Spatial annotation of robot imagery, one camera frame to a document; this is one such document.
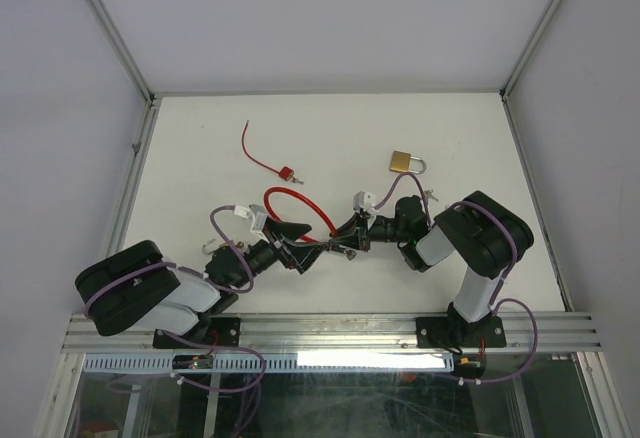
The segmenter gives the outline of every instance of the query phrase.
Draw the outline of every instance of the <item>fluorescent light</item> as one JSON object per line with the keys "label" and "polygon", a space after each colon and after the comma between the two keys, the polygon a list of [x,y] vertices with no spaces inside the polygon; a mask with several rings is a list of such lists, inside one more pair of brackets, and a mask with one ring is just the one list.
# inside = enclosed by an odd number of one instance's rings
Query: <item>fluorescent light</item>
{"label": "fluorescent light", "polygon": [[451,357],[443,354],[373,353],[367,351],[300,351],[298,366],[336,366],[400,370],[451,371]]}

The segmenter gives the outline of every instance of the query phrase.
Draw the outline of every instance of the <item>metal frame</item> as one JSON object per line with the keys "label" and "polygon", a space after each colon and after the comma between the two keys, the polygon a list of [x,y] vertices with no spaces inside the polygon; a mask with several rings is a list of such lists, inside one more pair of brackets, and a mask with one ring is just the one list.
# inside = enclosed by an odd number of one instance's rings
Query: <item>metal frame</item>
{"label": "metal frame", "polygon": [[[150,381],[149,387],[144,387],[145,395],[148,395],[149,390],[152,390],[155,387],[155,382]],[[131,385],[131,391],[136,391],[136,393],[132,393],[129,398],[129,403],[127,404],[127,415],[124,420],[124,424],[122,425],[122,438],[131,438],[133,436],[142,436],[140,433],[136,433],[134,435],[134,429],[136,428],[136,422],[140,420],[138,417],[138,407],[140,406],[141,396],[142,395],[142,386],[140,385]]]}
{"label": "metal frame", "polygon": [[[425,314],[241,314],[240,346],[262,353],[295,353],[300,350],[366,349],[394,353],[440,353],[441,349],[417,348],[418,316]],[[487,353],[528,353],[531,323],[526,313],[501,313],[506,348],[488,348]],[[588,313],[535,313],[539,330],[539,353],[602,351],[595,326]],[[124,333],[98,335],[91,320],[73,315],[62,345],[63,353],[139,353],[154,350],[153,331],[132,327]],[[464,352],[477,352],[465,348]]]}
{"label": "metal frame", "polygon": [[540,45],[547,30],[549,29],[549,26],[553,22],[553,18],[555,17],[556,13],[558,12],[558,9],[560,8],[563,2],[564,0],[548,1],[547,6],[545,6],[542,12],[542,15],[538,19],[538,22],[533,27],[533,32],[531,33],[531,36],[527,40],[527,44],[522,50],[522,53],[520,53],[520,56],[516,61],[516,65],[514,66],[513,71],[509,76],[509,79],[507,80],[507,82],[502,88],[501,93],[503,94],[503,96],[509,96],[513,91],[513,89],[515,88],[516,84],[518,83],[518,80],[520,79],[520,77],[522,76],[522,73],[526,69],[529,62],[531,61],[531,58],[533,57],[535,51]]}
{"label": "metal frame", "polygon": [[[96,20],[112,45],[114,52],[125,67],[138,91],[147,102],[138,140],[134,143],[134,156],[117,212],[112,222],[111,234],[104,254],[118,251],[123,243],[126,228],[135,201],[138,184],[142,176],[144,162],[151,142],[160,101],[155,100],[137,66],[122,35],[113,22],[102,0],[86,0]],[[534,201],[536,213],[544,233],[545,244],[554,266],[556,277],[567,309],[573,304],[566,286],[562,282],[553,254],[553,247],[544,225],[536,186],[528,160],[523,150],[517,128],[509,107],[509,97],[519,78],[535,55],[541,40],[561,6],[563,0],[549,0],[540,19],[527,41],[514,69],[501,90],[505,112],[522,162],[525,178]],[[530,347],[530,324],[528,316],[520,313],[502,314],[508,347],[489,349],[488,353],[526,353]],[[292,352],[300,349],[326,349],[336,347],[356,347],[370,350],[393,350],[394,352],[415,353],[416,315],[242,315],[241,344],[252,346],[269,353]],[[583,371],[586,393],[592,401],[594,415],[602,436],[631,436],[622,407],[613,387],[602,349],[595,333],[591,317],[587,313],[536,313],[540,326],[540,353],[577,352],[577,360]],[[119,336],[104,338],[97,335],[92,323],[79,315],[71,320],[64,346],[49,390],[45,407],[37,426],[38,437],[59,438],[65,436],[69,417],[74,410],[75,395],[80,386],[80,373],[87,353],[166,353],[151,348],[152,332],[132,329]],[[517,389],[516,399],[520,405]]]}
{"label": "metal frame", "polygon": [[[220,387],[219,373],[211,375],[210,386],[214,388]],[[204,419],[204,436],[213,436],[216,430],[216,418],[218,416],[218,394],[210,394],[209,401],[207,402],[207,414]]]}
{"label": "metal frame", "polygon": [[129,77],[133,81],[134,85],[147,103],[153,102],[153,92],[149,88],[147,80],[144,79],[140,68],[136,64],[127,44],[125,43],[120,31],[116,27],[111,15],[107,11],[106,6],[102,0],[86,0],[89,8],[93,12],[96,21],[102,28],[107,40],[111,44],[114,53],[124,66],[125,70],[129,74]]}
{"label": "metal frame", "polygon": [[524,393],[524,387],[522,386],[522,378],[516,376],[511,380],[513,386],[513,395],[515,400],[516,411],[519,415],[521,433],[523,438],[535,438],[533,432],[533,423],[531,422],[531,415],[529,414],[529,406],[527,405],[527,396]]}

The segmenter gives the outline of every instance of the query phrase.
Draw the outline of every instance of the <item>brass padlock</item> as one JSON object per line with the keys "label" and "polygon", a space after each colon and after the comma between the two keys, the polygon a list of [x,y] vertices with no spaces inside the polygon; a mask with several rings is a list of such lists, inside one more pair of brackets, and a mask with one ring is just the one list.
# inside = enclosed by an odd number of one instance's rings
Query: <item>brass padlock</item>
{"label": "brass padlock", "polygon": [[[410,168],[412,161],[417,161],[418,163],[420,163],[421,169],[418,171],[412,170]],[[422,158],[411,156],[410,153],[405,153],[403,151],[394,151],[393,155],[391,155],[391,166],[389,166],[389,171],[393,171],[395,173],[404,173],[406,171],[410,171],[411,173],[419,175],[427,171],[427,164]]]}

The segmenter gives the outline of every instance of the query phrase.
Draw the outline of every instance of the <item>black mounting bracket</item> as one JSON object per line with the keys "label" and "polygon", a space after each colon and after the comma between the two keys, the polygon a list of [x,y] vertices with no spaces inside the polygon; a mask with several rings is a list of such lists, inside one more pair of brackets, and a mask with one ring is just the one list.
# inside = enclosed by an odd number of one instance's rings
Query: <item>black mounting bracket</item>
{"label": "black mounting bracket", "polygon": [[[211,318],[206,326],[196,327],[197,330],[183,335],[183,338],[203,345],[236,347],[240,343],[240,322],[240,318]],[[153,347],[158,350],[189,348],[161,330],[156,330],[153,335]]]}
{"label": "black mounting bracket", "polygon": [[507,347],[502,320],[498,316],[488,315],[481,323],[470,325],[458,343],[447,342],[450,329],[451,319],[446,315],[416,318],[418,348],[442,348],[443,345],[450,348],[480,348],[483,337],[485,348]]}

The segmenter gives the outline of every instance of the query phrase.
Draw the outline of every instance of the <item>red wire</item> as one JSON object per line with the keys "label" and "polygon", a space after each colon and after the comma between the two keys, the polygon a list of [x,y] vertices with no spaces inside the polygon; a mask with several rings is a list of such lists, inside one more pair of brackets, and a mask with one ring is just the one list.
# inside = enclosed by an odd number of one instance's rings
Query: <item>red wire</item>
{"label": "red wire", "polygon": [[[304,196],[302,193],[298,193],[297,191],[294,191],[290,188],[285,188],[283,186],[274,186],[273,188],[269,188],[267,191],[264,192],[264,207],[267,209],[269,214],[273,216],[276,220],[282,221],[282,219],[276,214],[276,212],[273,211],[273,208],[269,203],[269,197],[273,193],[284,193],[285,195],[293,196],[294,198],[300,200],[309,208],[311,208],[313,211],[315,211],[320,218],[322,218],[322,221],[324,221],[329,227],[331,236],[335,236],[338,233],[338,230],[336,229],[331,219],[327,216],[327,214],[324,211],[322,211],[322,209],[318,205],[316,205],[313,201],[311,201],[309,198]],[[300,239],[302,241],[306,241],[307,243],[318,242],[317,240],[314,240],[313,238],[310,238],[307,235],[300,237]]]}
{"label": "red wire", "polygon": [[249,158],[251,161],[253,161],[254,163],[257,163],[258,165],[262,166],[263,168],[266,168],[267,170],[273,171],[275,174],[278,174],[279,171],[276,170],[275,168],[271,168],[269,165],[265,165],[264,163],[262,163],[261,161],[256,160],[253,156],[251,156],[249,154],[249,152],[247,151],[247,147],[244,144],[244,137],[247,134],[247,128],[249,127],[249,120],[247,120],[247,123],[244,125],[244,131],[242,132],[242,150],[244,151],[244,154],[247,155],[247,158]]}
{"label": "red wire", "polygon": [[220,341],[220,335],[218,335],[218,332],[216,330],[211,330],[211,336],[215,338],[215,341],[213,342],[213,345],[211,345],[211,349],[209,350],[209,352],[205,353],[204,356],[213,355],[213,352],[215,351],[213,347],[218,346],[218,341]]}
{"label": "red wire", "polygon": [[481,336],[480,337],[480,352],[478,354],[478,358],[479,359],[482,360],[484,358],[484,353],[485,353],[486,349],[487,349],[487,342],[485,341],[484,336]]}

